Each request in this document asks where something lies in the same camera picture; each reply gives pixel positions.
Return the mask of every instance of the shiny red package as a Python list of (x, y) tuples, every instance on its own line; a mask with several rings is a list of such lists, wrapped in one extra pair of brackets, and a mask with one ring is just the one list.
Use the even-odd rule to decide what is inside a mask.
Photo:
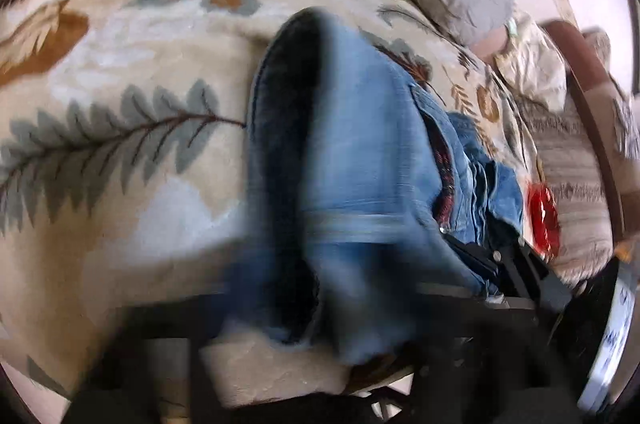
[(529, 186), (528, 197), (534, 249), (543, 260), (549, 262), (560, 252), (560, 226), (556, 201), (549, 187), (540, 182)]

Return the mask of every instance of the red object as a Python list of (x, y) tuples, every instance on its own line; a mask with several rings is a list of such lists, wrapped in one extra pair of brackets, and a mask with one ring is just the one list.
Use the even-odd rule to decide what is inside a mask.
[(551, 261), (560, 252), (560, 226), (554, 195), (546, 184), (532, 184), (528, 204), (534, 248), (543, 260)]

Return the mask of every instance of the blanket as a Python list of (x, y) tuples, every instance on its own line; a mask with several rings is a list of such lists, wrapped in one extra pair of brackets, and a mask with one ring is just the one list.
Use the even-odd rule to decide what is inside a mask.
[[(246, 233), (252, 77), (284, 21), (310, 6), (472, 118), (523, 189), (535, 178), (511, 94), (405, 1), (0, 0), (5, 359), (69, 393), (124, 308), (221, 287)], [(244, 330), (211, 357), (229, 404), (335, 393), (347, 372), (324, 350), (285, 352)]]

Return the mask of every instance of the gray leaf pattern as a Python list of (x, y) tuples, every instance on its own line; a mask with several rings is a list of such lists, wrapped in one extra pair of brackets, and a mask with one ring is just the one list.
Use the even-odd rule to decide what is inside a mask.
[(218, 124), (244, 128), (241, 121), (216, 114), (217, 108), (215, 94), (199, 80), (184, 102), (162, 87), (149, 102), (130, 86), (120, 115), (99, 104), (85, 112), (72, 103), (65, 122), (44, 111), (36, 124), (15, 119), (12, 139), (0, 144), (0, 233), (11, 226), (22, 230), (27, 218), (33, 225), (41, 195), (52, 222), (66, 200), (74, 210), (86, 205), (91, 214), (118, 164), (123, 193), (137, 168), (147, 183), (174, 147), (175, 170), (183, 173)]

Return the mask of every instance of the blue denim jeans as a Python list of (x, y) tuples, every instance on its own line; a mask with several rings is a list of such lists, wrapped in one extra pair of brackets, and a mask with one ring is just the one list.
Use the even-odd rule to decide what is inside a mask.
[(252, 238), (234, 282), (244, 318), (286, 344), (325, 332), (357, 364), (415, 337), (429, 317), (424, 285), (486, 291), (433, 217), (442, 181), (426, 118), (454, 164), (443, 230), (482, 244), (488, 212), (519, 230), (513, 172), (484, 154), (468, 118), (447, 115), (359, 33), (321, 10), (296, 14), (260, 65), (249, 110)]

